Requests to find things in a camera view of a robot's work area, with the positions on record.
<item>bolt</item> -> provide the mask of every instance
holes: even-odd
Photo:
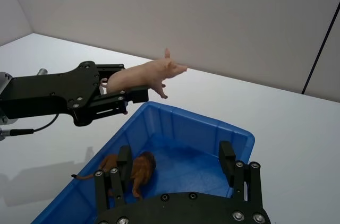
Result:
[[[101,176],[102,174],[103,174],[102,171],[97,171],[97,172],[95,173],[95,176]]]
[[[243,163],[242,162],[236,162],[236,165],[238,166],[238,167],[243,167]]]
[[[8,122],[9,120],[7,119],[6,116],[4,116],[4,117],[2,117],[1,121],[2,121],[3,124],[7,124],[7,122]]]
[[[263,217],[263,215],[260,214],[260,213],[254,214],[253,218],[254,218],[254,221],[255,221],[256,223],[262,224],[262,223],[265,223],[265,222],[266,222],[265,217]]]
[[[46,69],[41,68],[41,69],[39,70],[39,72],[37,73],[37,75],[45,75],[45,74],[47,74],[47,73],[48,73],[48,72],[47,72]]]
[[[238,211],[233,212],[233,217],[234,217],[234,219],[237,220],[237,221],[242,221],[242,220],[244,220],[244,215],[243,215],[242,212],[238,212]]]
[[[189,198],[195,200],[195,199],[197,198],[197,194],[191,192],[191,193],[189,194]]]
[[[257,164],[257,163],[252,163],[252,164],[251,164],[251,167],[252,167],[252,168],[259,168],[260,166],[259,166],[259,164]]]
[[[117,224],[128,224],[129,223],[129,219],[122,217],[117,221]]]
[[[168,194],[163,194],[162,196],[160,196],[160,199],[162,201],[168,201],[169,200],[169,195]]]

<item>toy pig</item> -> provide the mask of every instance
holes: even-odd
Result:
[[[127,91],[138,86],[147,86],[156,91],[162,98],[167,98],[164,94],[162,84],[164,79],[173,78],[185,72],[187,66],[179,65],[170,59],[170,51],[165,49],[165,57],[155,61],[149,61],[139,66],[133,66],[121,70],[107,80],[100,81],[102,87],[106,88],[107,93]]]

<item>silver screw head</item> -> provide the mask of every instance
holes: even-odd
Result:
[[[252,167],[252,168],[259,168],[259,165],[258,165],[257,163],[252,163],[252,164],[251,164],[251,167]]]
[[[243,167],[243,163],[242,162],[236,162],[236,165],[238,166],[238,167]]]
[[[256,223],[259,223],[259,224],[262,224],[262,223],[265,223],[265,222],[266,222],[265,217],[263,217],[263,215],[260,214],[260,213],[254,214],[254,215],[253,215],[253,218],[254,218],[254,221],[255,221]]]
[[[97,172],[95,173],[95,176],[101,176],[102,174],[103,174],[102,171],[97,171]]]
[[[242,220],[244,220],[244,215],[243,215],[242,212],[238,212],[238,211],[233,212],[233,217],[234,217],[234,219],[237,220],[237,221],[242,221]]]
[[[1,122],[6,125],[9,122],[9,119],[6,116],[1,117]]]
[[[128,218],[120,218],[117,221],[117,224],[128,224],[129,223],[129,219]]]

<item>metal bracket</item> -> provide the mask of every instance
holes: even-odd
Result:
[[[97,170],[93,174],[95,179],[97,214],[100,215],[109,210],[108,191],[112,189],[112,197],[116,207],[125,205],[124,192],[130,182],[132,170],[131,148],[127,145],[119,150],[117,167],[105,173]]]
[[[4,91],[4,89],[9,84],[12,78],[13,77],[8,73],[0,72],[0,94]],[[18,119],[8,119],[8,117],[5,115],[5,113],[0,108],[0,125],[10,125],[16,122],[16,120]]]

